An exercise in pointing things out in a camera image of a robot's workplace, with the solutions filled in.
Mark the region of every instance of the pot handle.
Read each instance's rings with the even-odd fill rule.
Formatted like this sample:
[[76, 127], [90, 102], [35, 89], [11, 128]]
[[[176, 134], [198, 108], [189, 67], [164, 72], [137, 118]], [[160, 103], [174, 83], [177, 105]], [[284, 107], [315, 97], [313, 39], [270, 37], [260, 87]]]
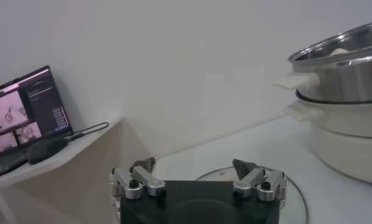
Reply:
[[290, 72], [284, 78], [276, 81], [275, 86], [288, 89], [305, 89], [309, 90], [310, 88], [316, 87], [320, 84], [320, 79], [316, 73], [306, 72]]
[[325, 117], [325, 112], [322, 109], [306, 105], [299, 100], [289, 105], [286, 112], [298, 122], [315, 121]]

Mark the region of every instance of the screen image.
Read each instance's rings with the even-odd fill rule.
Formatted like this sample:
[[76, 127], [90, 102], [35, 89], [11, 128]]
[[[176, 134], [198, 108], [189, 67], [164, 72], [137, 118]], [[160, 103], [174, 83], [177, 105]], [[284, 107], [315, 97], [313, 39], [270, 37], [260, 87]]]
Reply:
[[19, 142], [21, 144], [33, 141], [42, 136], [37, 122], [16, 129], [16, 135], [18, 136]]
[[0, 86], [0, 156], [72, 131], [48, 66]]
[[0, 132], [28, 121], [29, 118], [17, 91], [0, 98]]
[[12, 132], [8, 132], [7, 134], [0, 136], [0, 152], [12, 149], [16, 146], [18, 146], [18, 144], [16, 143], [14, 134]]

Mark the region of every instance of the black cable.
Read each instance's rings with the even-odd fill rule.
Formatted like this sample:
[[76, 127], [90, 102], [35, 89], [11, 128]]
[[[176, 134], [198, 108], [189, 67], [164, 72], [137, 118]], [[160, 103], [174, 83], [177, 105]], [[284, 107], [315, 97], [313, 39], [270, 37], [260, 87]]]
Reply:
[[[216, 170], [213, 170], [211, 172], [208, 172], [206, 174], [203, 174], [202, 176], [198, 177], [196, 180], [200, 180], [202, 179], [203, 177], [209, 175], [209, 174], [212, 174], [214, 172], [217, 172], [219, 170], [223, 170], [223, 169], [229, 169], [229, 168], [232, 168], [233, 166], [228, 166], [228, 167], [224, 167], [224, 168], [220, 168], [220, 169], [216, 169]], [[269, 167], [265, 167], [265, 166], [259, 166], [260, 168], [262, 169], [266, 169], [268, 171], [273, 171], [273, 169], [269, 168]], [[289, 176], [287, 176], [287, 179], [288, 181], [298, 190], [298, 192], [300, 193], [301, 197], [302, 197], [302, 201], [303, 201], [303, 204], [304, 204], [304, 207], [305, 207], [305, 224], [310, 224], [309, 221], [310, 221], [310, 213], [309, 213], [309, 206], [307, 204], [307, 200], [306, 200], [306, 197], [304, 196], [301, 188], [291, 179], [289, 178]]]
[[[68, 142], [71, 142], [71, 141], [74, 141], [74, 140], [76, 140], [76, 139], [78, 139], [78, 138], [81, 138], [81, 137], [83, 137], [83, 136], [86, 136], [86, 135], [88, 135], [88, 134], [91, 134], [91, 133], [93, 133], [93, 132], [96, 132], [96, 131], [100, 131], [100, 130], [102, 130], [102, 129], [105, 129], [105, 128], [107, 128], [107, 127], [109, 126], [109, 124], [110, 124], [110, 123], [108, 123], [108, 122], [102, 122], [102, 123], [99, 123], [99, 124], [93, 125], [93, 126], [91, 126], [91, 127], [88, 127], [88, 128], [86, 128], [86, 129], [79, 130], [79, 131], [75, 131], [75, 132], [71, 133], [70, 135], [66, 135], [66, 136], [64, 136], [64, 138], [66, 138], [66, 139], [68, 140]], [[84, 132], [84, 131], [88, 131], [88, 130], [91, 130], [91, 129], [93, 129], [93, 128], [96, 128], [96, 127], [99, 127], [99, 126], [102, 126], [102, 125], [103, 125], [103, 127], [100, 127], [100, 128], [94, 129], [94, 130], [89, 131], [89, 132]]]

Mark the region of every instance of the white table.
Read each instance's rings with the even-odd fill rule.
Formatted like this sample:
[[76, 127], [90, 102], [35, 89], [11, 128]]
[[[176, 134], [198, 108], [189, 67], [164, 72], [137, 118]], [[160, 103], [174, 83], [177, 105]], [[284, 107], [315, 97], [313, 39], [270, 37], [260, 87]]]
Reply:
[[372, 223], [372, 185], [321, 162], [312, 152], [309, 132], [307, 124], [282, 117], [161, 158], [153, 174], [162, 180], [194, 180], [238, 158], [285, 171], [302, 188], [313, 224]]
[[[109, 121], [109, 126], [106, 129], [94, 132], [83, 138], [76, 139], [75, 141], [71, 142], [67, 147], [65, 147], [62, 151], [58, 152], [56, 155], [48, 158], [47, 160], [44, 160], [34, 165], [25, 164], [5, 175], [0, 176], [0, 189], [23, 180], [33, 178], [42, 173], [49, 172], [66, 164], [68, 161], [70, 161], [80, 152], [86, 149], [89, 145], [91, 145], [94, 141], [96, 141], [99, 137], [104, 135], [114, 125], [118, 124], [121, 121], [121, 119], [122, 118], [119, 116], [113, 119], [112, 121]], [[3, 216], [5, 217], [6, 221], [9, 224], [17, 224], [17, 221], [13, 213], [11, 212], [8, 204], [4, 200], [1, 191], [0, 211], [2, 212]]]

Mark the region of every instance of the screw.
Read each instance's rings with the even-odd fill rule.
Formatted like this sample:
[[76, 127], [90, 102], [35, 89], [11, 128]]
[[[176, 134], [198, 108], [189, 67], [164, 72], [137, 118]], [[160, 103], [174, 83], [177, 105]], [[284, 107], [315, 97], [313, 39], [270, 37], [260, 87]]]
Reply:
[[136, 180], [130, 180], [129, 181], [129, 187], [130, 188], [137, 188], [139, 186], [139, 182]]
[[262, 184], [261, 184], [261, 189], [263, 189], [263, 190], [269, 190], [269, 189], [271, 189], [271, 184], [270, 184], [270, 182], [263, 182]]

